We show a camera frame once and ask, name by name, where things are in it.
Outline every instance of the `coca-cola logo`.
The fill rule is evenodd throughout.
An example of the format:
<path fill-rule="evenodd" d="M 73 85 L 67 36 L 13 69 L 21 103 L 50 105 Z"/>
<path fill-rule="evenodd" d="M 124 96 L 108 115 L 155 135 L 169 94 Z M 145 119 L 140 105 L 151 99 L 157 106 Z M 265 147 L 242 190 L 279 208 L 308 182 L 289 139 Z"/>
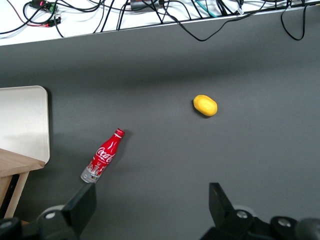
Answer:
<path fill-rule="evenodd" d="M 115 154 L 111 155 L 105 152 L 105 149 L 106 149 L 105 147 L 100 147 L 95 154 L 100 158 L 104 159 L 106 163 L 110 163 L 111 160 L 114 158 Z"/>

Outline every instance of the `connector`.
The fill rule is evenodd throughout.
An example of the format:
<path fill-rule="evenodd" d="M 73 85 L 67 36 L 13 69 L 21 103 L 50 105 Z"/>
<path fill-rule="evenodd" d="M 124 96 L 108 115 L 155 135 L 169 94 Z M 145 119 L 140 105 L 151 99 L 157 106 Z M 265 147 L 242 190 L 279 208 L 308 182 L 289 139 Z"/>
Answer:
<path fill-rule="evenodd" d="M 60 23 L 61 23 L 61 17 L 58 17 L 55 20 L 47 21 L 45 26 L 51 28 L 51 27 L 58 25 Z"/>
<path fill-rule="evenodd" d="M 159 0 L 159 8 L 163 8 L 165 6 L 165 0 Z"/>
<path fill-rule="evenodd" d="M 58 10 L 58 6 L 54 2 L 49 2 L 45 0 L 32 0 L 30 2 L 30 7 L 34 9 L 40 9 L 42 11 L 53 13 Z"/>
<path fill-rule="evenodd" d="M 130 0 L 130 6 L 132 11 L 153 12 L 159 9 L 159 1 L 158 0 Z"/>

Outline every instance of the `screw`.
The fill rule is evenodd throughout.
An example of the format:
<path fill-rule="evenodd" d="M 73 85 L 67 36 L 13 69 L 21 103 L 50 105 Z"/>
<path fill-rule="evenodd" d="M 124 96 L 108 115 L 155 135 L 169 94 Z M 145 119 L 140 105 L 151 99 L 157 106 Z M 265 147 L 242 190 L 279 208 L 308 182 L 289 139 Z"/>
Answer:
<path fill-rule="evenodd" d="M 236 213 L 236 215 L 237 215 L 239 218 L 241 218 L 241 219 L 246 219 L 246 218 L 248 218 L 248 215 L 247 215 L 247 213 L 246 213 L 245 211 L 238 211 L 238 212 Z"/>
<path fill-rule="evenodd" d="M 12 225 L 12 221 L 6 221 L 0 225 L 0 229 L 7 228 Z"/>
<path fill-rule="evenodd" d="M 280 224 L 280 225 L 283 226 L 283 227 L 287 227 L 287 228 L 290 228 L 290 227 L 291 227 L 291 223 L 290 223 L 287 219 L 285 219 L 285 218 L 280 218 L 280 219 L 278 220 L 278 224 Z"/>
<path fill-rule="evenodd" d="M 46 219 L 52 219 L 52 218 L 55 217 L 55 215 L 56 215 L 56 213 L 53 211 L 53 212 L 50 212 L 47 215 L 45 215 L 45 218 Z"/>

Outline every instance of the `red aluminum bottle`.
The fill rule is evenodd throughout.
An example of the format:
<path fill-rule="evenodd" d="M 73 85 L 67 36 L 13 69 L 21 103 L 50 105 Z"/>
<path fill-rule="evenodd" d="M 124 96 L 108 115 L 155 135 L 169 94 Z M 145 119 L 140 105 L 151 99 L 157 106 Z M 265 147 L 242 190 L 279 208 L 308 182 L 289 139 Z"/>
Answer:
<path fill-rule="evenodd" d="M 116 155 L 118 145 L 124 135 L 125 132 L 118 128 L 113 136 L 101 145 L 89 165 L 80 175 L 83 181 L 86 183 L 96 183 L 99 180 L 102 172 Z"/>

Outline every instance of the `green wire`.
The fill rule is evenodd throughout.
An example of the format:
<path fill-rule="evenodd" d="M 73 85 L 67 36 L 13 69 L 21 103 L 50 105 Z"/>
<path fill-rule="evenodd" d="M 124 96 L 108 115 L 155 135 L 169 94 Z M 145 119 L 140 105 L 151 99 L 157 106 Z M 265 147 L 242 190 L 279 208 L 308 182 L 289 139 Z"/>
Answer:
<path fill-rule="evenodd" d="M 206 7 L 205 7 L 201 2 L 199 2 L 198 0 L 195 0 L 195 2 L 196 2 L 203 10 L 205 10 L 211 17 L 217 18 L 217 16 L 214 15 L 212 12 L 210 12 L 208 9 L 206 9 Z"/>

